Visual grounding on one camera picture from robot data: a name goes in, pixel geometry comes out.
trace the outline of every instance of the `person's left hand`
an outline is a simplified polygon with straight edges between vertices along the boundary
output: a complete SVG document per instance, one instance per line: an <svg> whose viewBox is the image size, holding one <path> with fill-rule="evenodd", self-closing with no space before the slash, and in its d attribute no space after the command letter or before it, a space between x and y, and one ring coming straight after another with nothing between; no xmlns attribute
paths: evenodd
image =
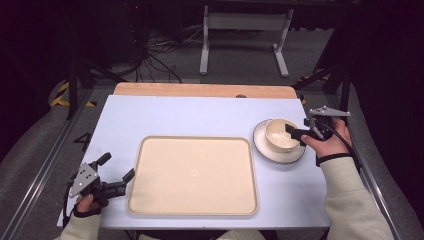
<svg viewBox="0 0 424 240"><path fill-rule="evenodd" d="M100 208L100 205L97 202L93 202L93 200L94 198L91 193L83 198L78 197L76 206L77 211L80 213L85 213Z"/></svg>

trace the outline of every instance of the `white bowl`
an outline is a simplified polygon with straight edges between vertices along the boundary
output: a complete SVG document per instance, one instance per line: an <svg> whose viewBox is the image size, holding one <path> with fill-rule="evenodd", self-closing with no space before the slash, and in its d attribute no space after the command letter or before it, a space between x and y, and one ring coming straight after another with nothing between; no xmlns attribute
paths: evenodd
<svg viewBox="0 0 424 240"><path fill-rule="evenodd" d="M265 138L268 147L274 152L290 152L299 145L299 141L291 139L290 133L286 132L286 124L297 129L297 126L286 119L272 119L266 124Z"/></svg>

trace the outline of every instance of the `white plate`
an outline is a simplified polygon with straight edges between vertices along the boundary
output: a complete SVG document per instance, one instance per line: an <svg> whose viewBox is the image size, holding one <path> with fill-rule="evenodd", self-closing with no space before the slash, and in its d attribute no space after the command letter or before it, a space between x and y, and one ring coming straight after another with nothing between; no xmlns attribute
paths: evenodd
<svg viewBox="0 0 424 240"><path fill-rule="evenodd" d="M259 123L253 132L253 141L255 142L255 146L259 152L269 160L277 163L291 163L302 157L305 152L305 147L300 145L297 145L287 153L274 152L269 149L265 139L265 128L269 121L271 121L271 119Z"/></svg>

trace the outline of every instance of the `hand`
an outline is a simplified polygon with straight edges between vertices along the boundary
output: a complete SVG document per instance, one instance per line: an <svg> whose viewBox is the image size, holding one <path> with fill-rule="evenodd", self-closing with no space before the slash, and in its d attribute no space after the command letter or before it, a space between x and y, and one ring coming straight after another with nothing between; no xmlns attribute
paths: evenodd
<svg viewBox="0 0 424 240"><path fill-rule="evenodd" d="M352 140L350 139L349 130L347 129L345 122L340 119L333 119L335 124L335 130L352 146ZM310 136L302 135L302 141L309 145L315 150L318 158L325 156L338 154L338 153L349 153L349 150L345 144L333 134L333 136L327 141L321 142Z"/></svg>
<svg viewBox="0 0 424 240"><path fill-rule="evenodd" d="M77 199L77 211L85 213L100 208L97 202L93 202L94 198L92 194L88 194L84 198L78 197Z"/></svg>

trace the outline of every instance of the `table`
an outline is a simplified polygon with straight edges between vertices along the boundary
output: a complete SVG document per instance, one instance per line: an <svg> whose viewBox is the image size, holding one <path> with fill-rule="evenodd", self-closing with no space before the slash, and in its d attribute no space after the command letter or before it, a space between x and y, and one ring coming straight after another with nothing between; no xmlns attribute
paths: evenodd
<svg viewBox="0 0 424 240"><path fill-rule="evenodd" d="M237 95L250 98L234 98ZM131 215L126 209L127 197L120 197L111 199L103 210L101 226L127 230L327 227L325 180L315 166L313 150L306 148L301 159L284 165L265 159L253 144L252 133L258 123L289 115L302 126L305 113L290 87L118 84L83 159L89 163L105 151L111 152L112 158L99 168L102 181L119 181L134 167L141 139L152 134L239 136L251 143L259 207L251 216ZM68 204L69 210L73 201Z"/></svg>

